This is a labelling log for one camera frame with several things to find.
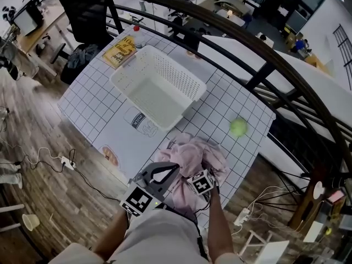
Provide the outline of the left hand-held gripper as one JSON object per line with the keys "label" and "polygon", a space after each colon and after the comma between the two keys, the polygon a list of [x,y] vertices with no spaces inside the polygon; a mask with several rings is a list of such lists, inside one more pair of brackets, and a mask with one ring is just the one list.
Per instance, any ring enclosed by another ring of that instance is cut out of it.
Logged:
{"label": "left hand-held gripper", "polygon": [[164,194],[179,173],[180,165],[173,162],[153,162],[133,179],[122,196],[120,207],[138,217],[163,205]]}

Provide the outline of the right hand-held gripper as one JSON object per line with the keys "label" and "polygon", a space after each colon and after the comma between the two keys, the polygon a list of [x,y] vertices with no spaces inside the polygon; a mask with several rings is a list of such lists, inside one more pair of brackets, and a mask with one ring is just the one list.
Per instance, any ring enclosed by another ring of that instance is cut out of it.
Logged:
{"label": "right hand-held gripper", "polygon": [[188,186],[197,195],[203,195],[219,186],[219,182],[212,170],[204,169],[186,180]]}

